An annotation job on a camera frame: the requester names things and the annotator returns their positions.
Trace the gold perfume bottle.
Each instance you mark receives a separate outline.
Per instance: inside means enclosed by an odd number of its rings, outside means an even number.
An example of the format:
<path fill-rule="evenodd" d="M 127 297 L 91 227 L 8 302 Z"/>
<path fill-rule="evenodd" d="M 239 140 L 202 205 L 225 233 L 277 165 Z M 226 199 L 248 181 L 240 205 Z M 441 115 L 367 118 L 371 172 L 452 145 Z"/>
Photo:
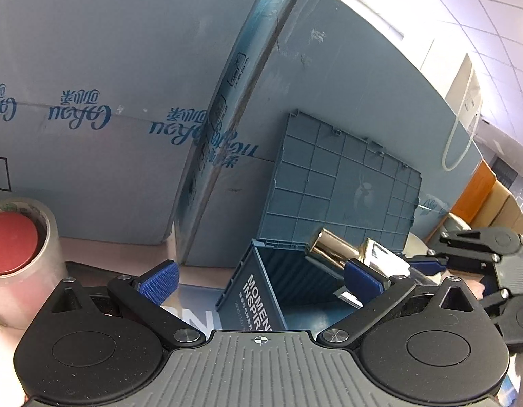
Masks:
<path fill-rule="evenodd" d="M 352 261 L 372 269 L 385 279 L 410 276 L 409 263 L 377 241 L 366 238 L 356 247 L 325 228 L 321 228 L 308 243 L 306 258 L 330 270 L 334 276 L 343 276 L 345 265 Z"/>

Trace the grey white travel mug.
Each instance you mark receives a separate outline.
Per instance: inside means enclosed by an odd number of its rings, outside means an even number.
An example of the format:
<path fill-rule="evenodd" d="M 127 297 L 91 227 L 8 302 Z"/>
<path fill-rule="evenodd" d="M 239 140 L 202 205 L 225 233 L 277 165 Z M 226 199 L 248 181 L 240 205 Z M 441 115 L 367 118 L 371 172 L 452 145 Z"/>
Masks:
<path fill-rule="evenodd" d="M 464 219 L 459 218 L 457 215 L 449 212 L 442 219 L 438 229 L 436 230 L 435 237 L 436 240 L 440 240 L 448 236 L 451 232 L 463 232 L 469 231 L 471 229 L 470 225 L 464 221 Z"/>

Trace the orange cardboard box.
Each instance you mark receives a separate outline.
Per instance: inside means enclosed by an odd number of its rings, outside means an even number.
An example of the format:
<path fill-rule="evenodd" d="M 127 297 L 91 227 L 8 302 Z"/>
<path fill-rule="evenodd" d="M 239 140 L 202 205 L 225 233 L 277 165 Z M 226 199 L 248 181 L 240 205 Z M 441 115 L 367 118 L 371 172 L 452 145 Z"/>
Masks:
<path fill-rule="evenodd" d="M 467 224 L 472 223 L 483 203 L 490 195 L 495 181 L 496 176 L 493 170 L 482 159 L 458 201 L 452 207 L 451 213 L 464 220 Z"/>

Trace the brown cardboard box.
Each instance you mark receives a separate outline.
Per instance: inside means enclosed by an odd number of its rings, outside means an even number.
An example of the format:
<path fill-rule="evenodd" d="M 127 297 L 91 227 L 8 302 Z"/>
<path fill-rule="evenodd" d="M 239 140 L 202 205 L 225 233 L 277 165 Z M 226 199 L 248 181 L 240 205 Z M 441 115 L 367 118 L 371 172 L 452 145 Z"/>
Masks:
<path fill-rule="evenodd" d="M 523 235 L 523 213 L 511 191 L 498 180 L 469 224 L 472 229 L 506 227 Z"/>

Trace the clear packing tape roll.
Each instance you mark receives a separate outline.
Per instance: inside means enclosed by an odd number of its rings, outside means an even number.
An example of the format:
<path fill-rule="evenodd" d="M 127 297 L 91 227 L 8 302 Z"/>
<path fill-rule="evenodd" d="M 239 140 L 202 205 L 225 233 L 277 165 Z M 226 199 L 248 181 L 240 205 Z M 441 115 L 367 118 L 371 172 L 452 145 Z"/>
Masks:
<path fill-rule="evenodd" d="M 0 322 L 25 329 L 66 278 L 54 214 L 42 203 L 0 201 Z"/>

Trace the red round lid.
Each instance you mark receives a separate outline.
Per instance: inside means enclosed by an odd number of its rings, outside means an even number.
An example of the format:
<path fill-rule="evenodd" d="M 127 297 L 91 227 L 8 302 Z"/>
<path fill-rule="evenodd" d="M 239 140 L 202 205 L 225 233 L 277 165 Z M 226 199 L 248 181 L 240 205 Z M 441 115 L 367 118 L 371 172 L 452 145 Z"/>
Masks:
<path fill-rule="evenodd" d="M 0 213 L 0 276 L 22 269 L 35 256 L 39 236 L 35 224 L 17 212 Z"/>

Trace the blue plastic storage crate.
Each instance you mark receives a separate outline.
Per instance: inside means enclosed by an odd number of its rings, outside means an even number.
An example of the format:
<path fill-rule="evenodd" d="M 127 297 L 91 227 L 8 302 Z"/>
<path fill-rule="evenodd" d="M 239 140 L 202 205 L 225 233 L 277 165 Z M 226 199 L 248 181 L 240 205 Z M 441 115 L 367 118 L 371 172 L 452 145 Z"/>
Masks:
<path fill-rule="evenodd" d="M 216 304 L 228 330 L 321 330 L 355 310 L 343 282 L 309 262 L 325 228 L 399 253 L 414 222 L 419 171 L 302 112 L 289 115 L 260 228 Z"/>

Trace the white paper shopping bag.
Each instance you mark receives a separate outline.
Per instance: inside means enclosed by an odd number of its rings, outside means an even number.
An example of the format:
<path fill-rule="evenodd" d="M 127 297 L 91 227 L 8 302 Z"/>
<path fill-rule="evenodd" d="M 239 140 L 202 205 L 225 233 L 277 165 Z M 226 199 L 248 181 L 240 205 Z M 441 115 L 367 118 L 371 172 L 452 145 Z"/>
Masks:
<path fill-rule="evenodd" d="M 474 63 L 466 53 L 458 69 L 456 77 L 445 96 L 445 102 L 455 113 L 455 120 L 447 137 L 442 153 L 441 166 L 445 172 L 452 172 L 463 161 L 473 144 L 480 123 L 480 107 L 482 105 L 480 82 Z M 458 126 L 467 132 L 468 141 L 463 152 L 453 163 L 447 161 Z"/>

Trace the right blue cardboard box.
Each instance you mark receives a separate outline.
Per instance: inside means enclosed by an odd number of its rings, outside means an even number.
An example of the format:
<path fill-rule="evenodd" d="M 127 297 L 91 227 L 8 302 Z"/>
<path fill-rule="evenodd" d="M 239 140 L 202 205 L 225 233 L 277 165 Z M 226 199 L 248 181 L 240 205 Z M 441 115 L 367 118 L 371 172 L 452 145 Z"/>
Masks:
<path fill-rule="evenodd" d="M 456 118 L 417 68 L 340 0 L 260 0 L 241 33 L 185 177 L 177 253 L 196 267 L 234 267 L 260 228 L 290 114 L 370 141 L 420 172 L 409 234 L 425 238 L 480 163 L 472 144 L 441 166 Z M 468 141 L 461 125 L 449 163 Z"/>

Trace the blue cardboard box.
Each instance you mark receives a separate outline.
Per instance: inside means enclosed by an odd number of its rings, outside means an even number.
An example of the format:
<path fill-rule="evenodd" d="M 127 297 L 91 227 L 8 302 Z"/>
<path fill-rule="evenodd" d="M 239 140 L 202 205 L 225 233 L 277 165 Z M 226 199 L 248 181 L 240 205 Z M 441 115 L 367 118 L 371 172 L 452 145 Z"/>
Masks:
<path fill-rule="evenodd" d="M 260 228 L 290 114 L 370 141 L 420 172 L 409 234 L 425 238 L 480 163 L 472 144 L 441 166 L 456 118 L 417 68 L 340 0 L 260 0 L 241 33 L 185 177 L 177 253 L 196 267 L 234 267 Z M 468 141 L 461 125 L 449 163 Z"/>
<path fill-rule="evenodd" d="M 0 0 L 0 200 L 65 237 L 156 245 L 259 0 Z"/>

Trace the left blue cardboard box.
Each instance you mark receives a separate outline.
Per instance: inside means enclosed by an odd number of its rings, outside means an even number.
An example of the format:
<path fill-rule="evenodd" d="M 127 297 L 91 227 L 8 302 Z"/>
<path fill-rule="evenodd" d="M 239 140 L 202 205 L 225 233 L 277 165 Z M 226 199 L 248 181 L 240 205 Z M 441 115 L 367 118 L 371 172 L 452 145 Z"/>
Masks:
<path fill-rule="evenodd" d="M 65 237 L 156 245 L 259 0 L 0 0 L 0 200 Z"/>

